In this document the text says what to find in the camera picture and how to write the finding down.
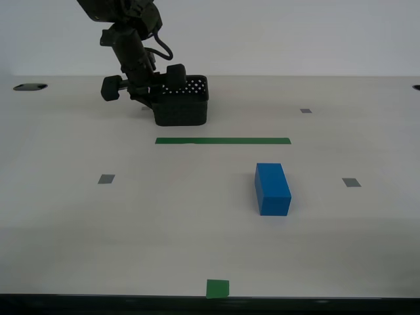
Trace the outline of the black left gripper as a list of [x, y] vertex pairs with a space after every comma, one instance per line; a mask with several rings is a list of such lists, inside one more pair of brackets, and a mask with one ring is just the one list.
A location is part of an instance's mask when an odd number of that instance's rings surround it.
[[[152, 108], [152, 99], [163, 87], [164, 95], [187, 95], [186, 68], [183, 64], [167, 67], [166, 73], [156, 72], [150, 62], [121, 63], [121, 71], [127, 76], [127, 91], [131, 100]], [[120, 75], [105, 77], [100, 94], [106, 101], [119, 98], [119, 88], [123, 81]]]

